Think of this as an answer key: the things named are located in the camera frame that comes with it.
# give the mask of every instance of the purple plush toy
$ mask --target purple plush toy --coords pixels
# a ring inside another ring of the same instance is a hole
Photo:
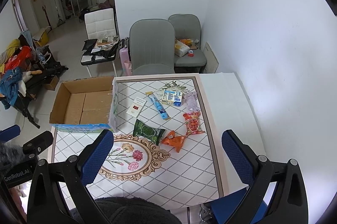
[[[186,95],[184,95],[184,98],[182,100],[182,103],[187,104],[187,109],[191,112],[197,112],[200,110],[197,104],[197,93],[196,92],[190,92]]]

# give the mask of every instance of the blue jacket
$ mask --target blue jacket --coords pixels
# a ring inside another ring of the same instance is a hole
[[[0,81],[0,93],[6,96],[7,102],[2,100],[5,109],[8,109],[10,106],[13,106],[16,102],[19,86],[18,82],[22,80],[22,71],[19,67],[16,67],[11,70],[7,70],[5,75]]]

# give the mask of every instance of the red snack bag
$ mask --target red snack bag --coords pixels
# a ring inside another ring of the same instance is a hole
[[[202,131],[200,128],[199,116],[200,112],[183,114],[183,117],[186,120],[185,124],[187,127],[186,136],[205,133],[205,131]]]
[[[169,132],[169,134],[161,141],[161,143],[170,145],[176,148],[177,153],[180,152],[180,149],[182,148],[185,138],[187,136],[177,136],[175,131]]]

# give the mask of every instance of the green snack bag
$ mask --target green snack bag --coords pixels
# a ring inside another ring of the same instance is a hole
[[[154,129],[152,127],[146,126],[140,120],[136,120],[134,124],[134,137],[135,136],[143,136],[151,140],[154,144],[159,145],[159,141],[161,136],[165,132],[165,129]]]

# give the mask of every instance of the yellow clothing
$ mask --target yellow clothing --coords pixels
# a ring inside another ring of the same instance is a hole
[[[0,55],[0,73],[4,73],[6,62],[9,60],[11,56],[13,56],[15,50],[21,47],[20,40],[14,39],[12,42],[7,46],[6,51],[4,51]]]

